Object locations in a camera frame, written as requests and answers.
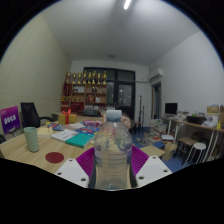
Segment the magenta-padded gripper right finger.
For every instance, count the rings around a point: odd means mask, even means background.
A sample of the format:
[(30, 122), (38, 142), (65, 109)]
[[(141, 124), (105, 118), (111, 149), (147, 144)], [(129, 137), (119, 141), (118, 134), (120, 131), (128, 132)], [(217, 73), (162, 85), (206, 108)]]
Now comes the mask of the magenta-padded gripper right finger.
[(132, 147), (130, 181), (132, 187), (143, 187), (157, 181), (172, 171), (156, 156), (148, 156), (136, 146)]

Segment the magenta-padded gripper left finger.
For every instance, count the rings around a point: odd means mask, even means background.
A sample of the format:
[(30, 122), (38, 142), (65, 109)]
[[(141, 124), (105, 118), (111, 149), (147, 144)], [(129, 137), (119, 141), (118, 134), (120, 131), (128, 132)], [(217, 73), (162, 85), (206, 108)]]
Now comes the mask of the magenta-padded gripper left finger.
[(94, 149), (88, 149), (76, 159), (67, 159), (55, 175), (78, 186), (94, 188), (96, 183)]

